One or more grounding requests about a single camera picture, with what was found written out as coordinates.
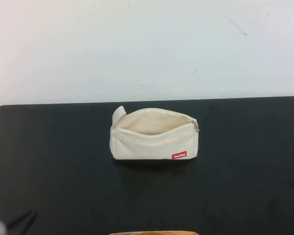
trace scuff mark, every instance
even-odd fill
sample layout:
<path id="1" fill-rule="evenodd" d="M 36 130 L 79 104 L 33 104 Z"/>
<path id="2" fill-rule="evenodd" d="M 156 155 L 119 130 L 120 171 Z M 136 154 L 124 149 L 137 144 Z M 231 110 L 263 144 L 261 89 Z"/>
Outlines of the scuff mark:
<path id="1" fill-rule="evenodd" d="M 213 5 L 215 5 L 215 7 L 232 23 L 234 24 L 234 26 L 242 33 L 245 35 L 245 37 L 247 37 L 247 34 L 233 21 L 231 20 L 213 1 L 211 1 L 213 3 Z"/>
<path id="2" fill-rule="evenodd" d="M 197 70 L 197 68 L 196 68 L 195 71 L 193 72 L 193 75 L 192 75 L 192 76 L 194 76 L 194 74 L 196 73 L 196 70 Z"/>
<path id="3" fill-rule="evenodd" d="M 269 14 L 270 14 L 270 12 L 268 11 L 267 14 L 266 14 L 265 20 L 264 20 L 264 26 L 263 26 L 263 28 L 262 28 L 262 30 L 261 30 L 261 35 L 263 35 L 263 32 L 264 32 L 264 29 L 265 29 L 265 27 L 266 27 L 267 18 L 268 18 L 268 16 L 269 16 Z"/>

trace stain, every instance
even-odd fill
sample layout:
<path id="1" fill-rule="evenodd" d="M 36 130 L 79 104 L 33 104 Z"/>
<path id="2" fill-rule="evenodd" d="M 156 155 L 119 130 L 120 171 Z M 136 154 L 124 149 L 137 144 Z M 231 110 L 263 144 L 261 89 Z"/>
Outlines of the stain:
<path id="1" fill-rule="evenodd" d="M 213 1 L 211 2 L 242 34 L 245 35 L 245 37 L 247 37 L 247 34 L 233 20 L 231 20 Z"/>
<path id="2" fill-rule="evenodd" d="M 266 27 L 267 18 L 268 18 L 268 16 L 269 16 L 269 14 L 270 14 L 270 12 L 268 11 L 267 14 L 266 14 L 266 16 L 265 16 L 264 25 L 263 25 L 263 28 L 262 28 L 262 30 L 261 30 L 261 35 L 263 35 L 263 32 L 264 32 L 264 29 L 265 29 L 265 27 Z"/>
<path id="3" fill-rule="evenodd" d="M 289 186 L 290 188 L 294 188 L 294 183 L 290 182 L 290 183 L 288 183 L 288 186 Z"/>
<path id="4" fill-rule="evenodd" d="M 194 76 L 194 74 L 196 73 L 196 70 L 197 70 L 197 68 L 196 68 L 195 71 L 193 72 L 193 75 L 192 75 L 192 76 Z"/>
<path id="5" fill-rule="evenodd" d="M 221 209 L 221 211 L 222 211 L 223 215 L 226 215 L 226 210 L 225 209 Z"/>
<path id="6" fill-rule="evenodd" d="M 278 200 L 272 198 L 267 203 L 267 213 L 269 217 L 275 217 L 279 210 Z"/>

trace pouch strap loop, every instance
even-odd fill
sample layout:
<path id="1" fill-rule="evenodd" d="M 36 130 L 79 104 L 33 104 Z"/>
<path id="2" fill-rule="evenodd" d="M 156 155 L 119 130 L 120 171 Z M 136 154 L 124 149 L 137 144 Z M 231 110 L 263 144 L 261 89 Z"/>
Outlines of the pouch strap loop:
<path id="1" fill-rule="evenodd" d="M 112 115 L 112 125 L 115 126 L 125 116 L 126 116 L 126 111 L 123 106 L 120 106 L 114 111 Z"/>

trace zipper teeth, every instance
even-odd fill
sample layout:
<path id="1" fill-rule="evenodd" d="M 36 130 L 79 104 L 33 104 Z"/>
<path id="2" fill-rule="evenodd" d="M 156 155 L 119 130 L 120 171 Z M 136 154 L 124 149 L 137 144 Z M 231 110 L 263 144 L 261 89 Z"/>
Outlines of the zipper teeth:
<path id="1" fill-rule="evenodd" d="M 195 121 L 194 118 L 192 118 L 192 117 L 190 117 L 190 116 L 188 116 L 186 114 L 182 114 L 182 113 L 178 113 L 178 112 L 174 112 L 174 111 L 170 111 L 170 110 L 166 110 L 166 109 L 158 109 L 158 108 L 139 109 L 139 110 L 136 110 L 136 111 L 128 114 L 128 116 L 131 115 L 131 114 L 134 114 L 134 113 L 149 113 L 149 112 L 152 112 L 152 111 L 160 111 L 160 110 L 164 114 L 175 115 L 175 116 L 183 116 L 183 117 L 187 117 L 191 121 Z"/>
<path id="2" fill-rule="evenodd" d="M 119 130 L 119 131 L 122 131 L 122 132 L 125 132 L 125 133 L 129 133 L 129 134 L 133 134 L 133 135 L 136 135 L 136 136 L 141 136 L 141 137 L 145 137 L 145 138 L 156 138 L 156 137 L 161 137 L 161 136 L 164 136 L 164 135 L 167 135 L 173 131 L 176 131 L 176 130 L 179 130 L 179 129 L 182 129 L 182 128 L 185 128 L 187 126 L 190 126 L 190 125 L 194 125 L 192 124 L 191 122 L 190 123 L 187 123 L 187 124 L 184 124 L 182 126 L 179 126 L 179 127 L 176 127 L 172 130 L 169 130 L 165 133 L 161 133 L 161 134 L 158 134 L 158 135 L 144 135 L 144 134 L 141 134 L 141 133 L 137 133 L 135 131 L 130 131 L 130 130 L 126 130 L 126 129 L 123 129 L 123 128 L 116 128 L 116 130 Z"/>

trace orange object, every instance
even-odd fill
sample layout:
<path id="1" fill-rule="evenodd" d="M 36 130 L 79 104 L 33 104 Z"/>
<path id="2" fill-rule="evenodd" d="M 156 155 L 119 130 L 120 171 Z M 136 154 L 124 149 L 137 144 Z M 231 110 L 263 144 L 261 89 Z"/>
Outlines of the orange object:
<path id="1" fill-rule="evenodd" d="M 129 232 L 110 235 L 198 235 L 195 232 L 186 231 L 154 231 L 154 232 Z"/>

